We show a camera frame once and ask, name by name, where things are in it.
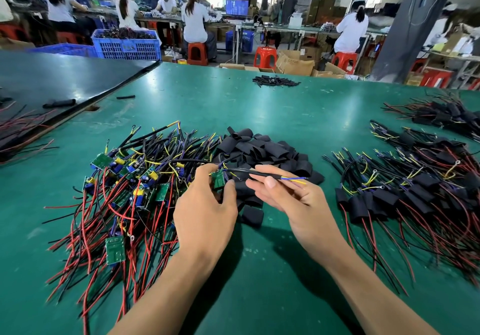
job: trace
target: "forearm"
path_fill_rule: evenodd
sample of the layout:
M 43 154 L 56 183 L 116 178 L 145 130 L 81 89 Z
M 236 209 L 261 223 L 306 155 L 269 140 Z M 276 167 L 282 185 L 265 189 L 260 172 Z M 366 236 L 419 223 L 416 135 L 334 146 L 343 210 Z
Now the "forearm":
M 399 299 L 342 240 L 319 260 L 333 277 L 367 335 L 438 334 Z
M 180 250 L 109 335 L 177 334 L 195 296 L 210 275 L 211 267 L 208 261 Z

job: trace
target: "hand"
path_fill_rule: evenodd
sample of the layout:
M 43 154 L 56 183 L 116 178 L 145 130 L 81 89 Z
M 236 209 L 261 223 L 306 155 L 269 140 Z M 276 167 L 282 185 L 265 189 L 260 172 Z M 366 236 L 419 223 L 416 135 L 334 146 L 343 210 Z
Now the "hand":
M 195 179 L 178 199 L 173 213 L 179 252 L 207 261 L 210 271 L 230 241 L 238 215 L 233 180 L 225 184 L 222 204 L 213 195 L 209 174 L 217 169 L 216 164 L 198 167 Z
M 272 165 L 256 165 L 255 169 L 296 177 Z M 338 245 L 345 243 L 319 186 L 304 180 L 301 181 L 306 184 L 302 185 L 270 176 L 250 176 L 256 181 L 248 179 L 247 186 L 255 190 L 255 195 L 262 201 L 287 214 L 293 234 L 315 261 L 322 262 Z

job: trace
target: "workbench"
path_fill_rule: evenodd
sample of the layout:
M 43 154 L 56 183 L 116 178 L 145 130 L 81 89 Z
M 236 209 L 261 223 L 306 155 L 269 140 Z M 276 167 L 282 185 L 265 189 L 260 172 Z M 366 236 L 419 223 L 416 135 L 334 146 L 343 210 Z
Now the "workbench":
M 422 97 L 425 89 L 298 76 L 289 77 L 301 82 L 297 87 L 260 88 L 252 83 L 256 75 L 163 63 L 98 102 L 96 112 L 81 113 L 52 131 L 48 137 L 55 139 L 59 149 L 0 168 L 2 333 L 81 334 L 82 322 L 77 319 L 81 308 L 75 303 L 85 282 L 67 291 L 59 304 L 45 303 L 53 289 L 45 286 L 45 280 L 63 268 L 61 260 L 67 257 L 62 250 L 46 251 L 47 242 L 66 235 L 70 219 L 40 223 L 70 211 L 43 207 L 74 204 L 72 196 L 77 194 L 72 186 L 82 185 L 91 173 L 90 162 L 104 150 L 107 140 L 110 147 L 119 144 L 134 124 L 142 125 L 141 132 L 147 133 L 152 126 L 181 120 L 185 131 L 198 129 L 199 136 L 225 134 L 228 126 L 235 130 L 249 127 L 274 141 L 285 140 L 308 154 L 315 170 L 325 176 L 321 187 L 346 235 L 333 191 L 340 175 L 322 155 L 331 156 L 332 150 L 342 147 L 367 154 L 375 148 L 391 149 L 370 133 L 369 120 L 395 130 L 415 126 L 380 108 L 384 101 L 402 104 L 409 97 Z M 118 95 L 133 94 L 134 100 L 116 100 Z M 462 97 L 471 110 L 480 110 L 475 93 L 462 92 Z M 416 127 L 466 140 L 431 126 Z M 480 148 L 467 142 L 471 151 Z M 261 229 L 236 225 L 224 255 L 191 308 L 183 333 L 357 333 L 358 323 L 345 299 L 299 245 L 285 214 L 267 205 L 264 210 Z M 363 230 L 354 227 L 353 231 L 364 245 Z M 442 335 L 478 333 L 478 290 L 455 269 L 444 264 L 437 268 L 431 255 L 419 249 L 412 249 L 413 255 L 405 250 L 417 279 L 412 283 L 396 247 L 380 227 L 376 231 L 379 250 L 409 293 L 409 297 L 400 297 Z M 120 302 L 121 288 L 117 287 L 90 317 L 92 335 L 103 335 L 113 326 Z

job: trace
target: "green workbench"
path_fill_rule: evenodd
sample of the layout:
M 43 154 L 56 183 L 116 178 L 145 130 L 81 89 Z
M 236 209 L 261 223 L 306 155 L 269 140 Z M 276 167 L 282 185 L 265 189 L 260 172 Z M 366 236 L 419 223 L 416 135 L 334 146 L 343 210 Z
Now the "green workbench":
M 393 129 L 412 126 L 383 112 L 384 101 L 405 103 L 425 89 L 383 83 L 292 76 L 297 87 L 258 87 L 255 72 L 161 64 L 147 75 L 99 102 L 100 109 L 83 112 L 40 141 L 55 139 L 59 149 L 44 151 L 19 163 L 0 167 L 1 332 L 10 334 L 80 334 L 81 311 L 76 305 L 85 284 L 69 290 L 59 304 L 45 303 L 53 286 L 45 280 L 60 271 L 64 251 L 46 251 L 48 241 L 69 232 L 70 219 L 41 225 L 42 221 L 71 211 L 44 206 L 72 205 L 91 172 L 89 163 L 105 148 L 119 144 L 132 127 L 152 127 L 181 120 L 186 131 L 199 135 L 224 134 L 228 126 L 249 127 L 254 133 L 285 140 L 307 153 L 314 168 L 325 176 L 322 188 L 345 235 L 336 208 L 334 187 L 339 174 L 322 159 L 343 146 L 352 152 L 389 149 L 369 132 L 369 119 Z M 117 100 L 118 95 L 136 95 Z M 477 92 L 463 92 L 468 107 L 480 110 Z M 447 131 L 425 128 L 443 136 Z M 468 142 L 476 151 L 480 146 Z M 390 239 L 376 228 L 377 243 L 408 290 L 405 300 L 443 335 L 478 333 L 480 296 L 477 289 L 446 265 L 437 268 L 428 253 L 408 254 L 416 275 L 408 269 Z M 363 241 L 362 229 L 354 228 Z M 121 300 L 116 288 L 91 316 L 92 334 L 105 334 L 117 318 Z M 265 205 L 263 226 L 256 231 L 237 225 L 232 240 L 212 277 L 201 291 L 184 326 L 197 334 L 318 334 L 357 333 L 354 319 L 339 290 L 312 262 L 292 235 L 286 216 Z

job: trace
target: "stool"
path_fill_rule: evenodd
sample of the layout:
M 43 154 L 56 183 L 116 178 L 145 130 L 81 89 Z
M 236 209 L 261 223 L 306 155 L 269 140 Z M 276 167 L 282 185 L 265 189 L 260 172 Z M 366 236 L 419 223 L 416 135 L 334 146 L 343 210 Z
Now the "stool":
M 0 24 L 0 36 L 14 41 L 29 41 L 25 29 L 16 25 Z
M 480 90 L 480 78 L 477 78 L 468 88 L 469 90 Z
M 350 64 L 350 61 L 353 62 L 353 67 L 349 71 L 347 67 Z M 343 69 L 347 75 L 352 75 L 355 69 L 355 65 L 357 64 L 357 53 L 338 52 L 337 54 L 335 54 L 335 56 L 333 56 L 332 64 L 336 65 L 338 68 Z
M 199 57 L 194 59 L 194 50 L 198 51 Z M 189 65 L 208 65 L 207 47 L 204 43 L 188 43 L 188 60 Z
M 57 31 L 57 39 L 59 43 L 87 44 L 83 35 L 76 34 L 76 33 L 67 33 L 64 31 Z
M 447 87 L 448 82 L 452 77 L 451 71 L 445 71 L 444 69 L 433 69 L 427 67 L 427 72 L 423 74 L 423 79 L 420 82 L 420 86 L 426 87 L 438 87 L 444 89 Z
M 254 67 L 259 68 L 273 68 L 275 63 L 277 63 L 277 50 L 272 47 L 258 47 L 257 52 L 255 52 L 255 59 L 253 61 Z M 270 56 L 273 57 L 273 65 L 270 65 Z
M 423 66 L 427 63 L 428 58 L 419 58 L 415 61 L 410 72 L 416 72 L 419 69 L 422 69 Z

